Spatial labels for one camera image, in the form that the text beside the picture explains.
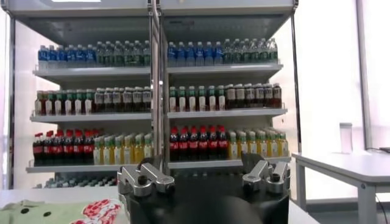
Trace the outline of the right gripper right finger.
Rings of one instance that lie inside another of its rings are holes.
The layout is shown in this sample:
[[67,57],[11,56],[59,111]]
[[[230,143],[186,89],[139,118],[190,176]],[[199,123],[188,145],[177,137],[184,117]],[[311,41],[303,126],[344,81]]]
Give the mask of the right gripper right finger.
[[291,169],[287,162],[270,163],[260,155],[242,153],[242,163],[245,172],[242,185],[245,192],[284,194],[289,191]]

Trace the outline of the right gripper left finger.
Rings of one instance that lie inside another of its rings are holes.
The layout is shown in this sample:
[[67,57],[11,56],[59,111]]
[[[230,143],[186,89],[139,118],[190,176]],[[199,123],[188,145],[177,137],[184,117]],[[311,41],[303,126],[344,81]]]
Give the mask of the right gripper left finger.
[[147,197],[153,191],[171,195],[175,192],[175,179],[160,170],[162,157],[153,156],[137,165],[121,166],[118,170],[119,195]]

